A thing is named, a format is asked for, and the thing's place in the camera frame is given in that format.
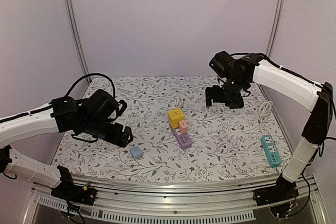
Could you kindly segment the blue plug adapter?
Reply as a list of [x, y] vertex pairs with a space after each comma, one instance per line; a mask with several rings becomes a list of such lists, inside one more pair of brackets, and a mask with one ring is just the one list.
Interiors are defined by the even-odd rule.
[[130, 153], [133, 159], [139, 159], [143, 157], [143, 152], [138, 146], [131, 148]]

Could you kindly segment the yellow cube socket adapter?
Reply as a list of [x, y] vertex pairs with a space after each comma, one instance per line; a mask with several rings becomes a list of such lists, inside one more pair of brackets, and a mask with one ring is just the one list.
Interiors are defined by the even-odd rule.
[[179, 121], [185, 120], [185, 115], [182, 112], [181, 108], [175, 108], [175, 109], [169, 110], [167, 114], [169, 117], [170, 126], [173, 129], [176, 129], [179, 127]]

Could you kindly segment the pink plug adapter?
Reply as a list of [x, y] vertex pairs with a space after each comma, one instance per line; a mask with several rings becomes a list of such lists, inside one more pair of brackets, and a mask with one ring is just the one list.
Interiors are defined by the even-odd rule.
[[182, 134], [186, 134], [187, 131], [188, 131], [188, 124], [186, 123], [186, 121], [185, 121], [185, 120], [180, 120], [178, 124], [179, 124], [179, 125], [178, 125], [178, 126], [179, 126], [179, 127], [178, 127], [179, 131], [180, 131]]

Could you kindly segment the purple power strip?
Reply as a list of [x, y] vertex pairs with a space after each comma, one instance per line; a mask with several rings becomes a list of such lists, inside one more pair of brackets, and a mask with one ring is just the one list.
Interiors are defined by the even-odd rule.
[[185, 150], [192, 147], [193, 141], [187, 133], [181, 133], [179, 129], [170, 128], [180, 146], [181, 149]]

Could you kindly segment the teal power strip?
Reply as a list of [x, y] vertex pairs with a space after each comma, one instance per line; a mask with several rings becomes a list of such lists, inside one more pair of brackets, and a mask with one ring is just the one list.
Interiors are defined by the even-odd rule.
[[273, 140], [272, 136], [263, 135], [260, 141], [263, 146], [263, 150], [266, 154], [269, 166], [271, 168], [279, 167], [282, 161], [278, 149], [276, 147], [276, 143]]

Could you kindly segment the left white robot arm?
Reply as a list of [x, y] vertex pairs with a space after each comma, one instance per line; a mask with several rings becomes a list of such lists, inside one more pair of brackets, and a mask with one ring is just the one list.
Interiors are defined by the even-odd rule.
[[91, 142], [103, 140], [117, 147], [133, 141], [132, 130], [116, 123], [127, 108], [124, 100], [117, 101], [115, 93], [102, 89], [88, 98], [74, 99], [70, 91], [34, 110], [1, 119], [1, 173], [10, 179], [27, 178], [58, 192], [67, 200], [78, 195], [70, 171], [29, 158], [12, 148], [11, 144], [44, 134], [72, 132], [79, 139], [82, 133], [92, 136]]

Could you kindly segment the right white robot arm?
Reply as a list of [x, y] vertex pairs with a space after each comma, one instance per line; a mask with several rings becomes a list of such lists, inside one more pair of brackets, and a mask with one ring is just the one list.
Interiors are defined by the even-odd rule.
[[317, 148], [328, 138], [335, 114], [333, 87], [319, 84], [284, 68], [263, 53], [217, 53], [209, 62], [222, 86], [205, 89], [206, 106], [223, 103], [230, 109], [244, 106], [241, 92], [248, 92], [252, 83], [273, 89], [302, 105], [310, 112], [294, 154], [271, 190], [276, 201], [291, 194], [292, 186], [313, 160]]

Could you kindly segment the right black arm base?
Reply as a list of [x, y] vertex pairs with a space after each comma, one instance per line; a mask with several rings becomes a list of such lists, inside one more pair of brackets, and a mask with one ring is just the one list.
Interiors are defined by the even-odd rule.
[[253, 191], [253, 200], [257, 206], [273, 204], [276, 202], [296, 198], [299, 196], [297, 185], [283, 178], [283, 175], [277, 178], [274, 186], [264, 187]]

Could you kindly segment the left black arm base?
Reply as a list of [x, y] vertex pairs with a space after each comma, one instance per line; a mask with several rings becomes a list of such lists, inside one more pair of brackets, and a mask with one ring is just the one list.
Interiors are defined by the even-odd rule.
[[93, 206], [97, 190], [91, 187], [92, 182], [88, 181], [83, 186], [75, 185], [67, 168], [57, 166], [57, 169], [60, 171], [60, 184], [51, 188], [51, 195], [65, 201]]

